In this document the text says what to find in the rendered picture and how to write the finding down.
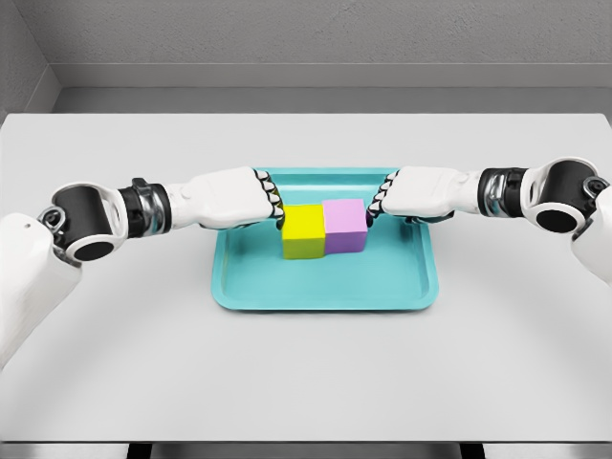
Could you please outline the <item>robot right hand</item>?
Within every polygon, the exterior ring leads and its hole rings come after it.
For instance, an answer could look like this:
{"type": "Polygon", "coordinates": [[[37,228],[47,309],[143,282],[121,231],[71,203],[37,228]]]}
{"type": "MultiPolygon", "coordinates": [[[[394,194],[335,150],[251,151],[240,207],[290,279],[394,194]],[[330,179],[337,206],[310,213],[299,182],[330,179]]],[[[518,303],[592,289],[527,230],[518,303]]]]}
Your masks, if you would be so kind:
{"type": "Polygon", "coordinates": [[[408,223],[439,223],[454,216],[449,189],[461,172],[446,167],[404,166],[388,174],[365,211],[368,227],[383,214],[408,223]]]}

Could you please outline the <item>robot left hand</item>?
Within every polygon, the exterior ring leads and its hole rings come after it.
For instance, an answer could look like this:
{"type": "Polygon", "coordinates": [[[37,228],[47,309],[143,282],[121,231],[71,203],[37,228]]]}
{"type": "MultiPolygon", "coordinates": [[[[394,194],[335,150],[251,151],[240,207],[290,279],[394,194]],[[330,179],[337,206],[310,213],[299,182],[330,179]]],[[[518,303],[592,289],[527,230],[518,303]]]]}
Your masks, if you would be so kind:
{"type": "Polygon", "coordinates": [[[182,192],[195,222],[211,230],[228,230],[274,219],[281,230],[285,211],[280,192],[267,171],[248,166],[207,173],[182,192]]]}

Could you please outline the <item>yellow cube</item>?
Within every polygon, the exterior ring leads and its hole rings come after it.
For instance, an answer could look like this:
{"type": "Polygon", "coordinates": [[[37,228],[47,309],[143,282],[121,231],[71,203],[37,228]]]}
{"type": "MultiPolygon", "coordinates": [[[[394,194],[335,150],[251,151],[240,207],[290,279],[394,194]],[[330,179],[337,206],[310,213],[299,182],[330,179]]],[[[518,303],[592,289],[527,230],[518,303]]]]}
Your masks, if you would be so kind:
{"type": "Polygon", "coordinates": [[[325,254],[323,205],[286,206],[281,231],[285,259],[314,259],[325,254]]]}

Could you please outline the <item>purple cube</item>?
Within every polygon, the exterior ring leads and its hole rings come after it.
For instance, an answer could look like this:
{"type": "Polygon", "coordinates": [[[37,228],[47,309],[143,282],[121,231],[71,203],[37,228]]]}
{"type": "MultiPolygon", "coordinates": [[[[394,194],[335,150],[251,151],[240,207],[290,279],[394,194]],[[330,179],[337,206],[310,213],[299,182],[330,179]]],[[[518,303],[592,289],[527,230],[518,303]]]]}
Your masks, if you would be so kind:
{"type": "Polygon", "coordinates": [[[325,253],[364,250],[368,228],[363,199],[333,199],[322,202],[325,253]]]}

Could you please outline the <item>teal tray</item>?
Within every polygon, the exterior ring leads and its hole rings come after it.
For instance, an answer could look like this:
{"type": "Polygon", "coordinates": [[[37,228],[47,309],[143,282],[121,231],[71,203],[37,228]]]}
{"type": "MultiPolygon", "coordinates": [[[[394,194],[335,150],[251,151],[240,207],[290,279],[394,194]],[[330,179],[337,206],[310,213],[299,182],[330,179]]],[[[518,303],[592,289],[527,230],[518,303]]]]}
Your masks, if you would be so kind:
{"type": "Polygon", "coordinates": [[[362,252],[287,260],[272,222],[220,231],[211,293],[240,311],[417,311],[439,294],[425,224],[379,217],[362,252]]]}

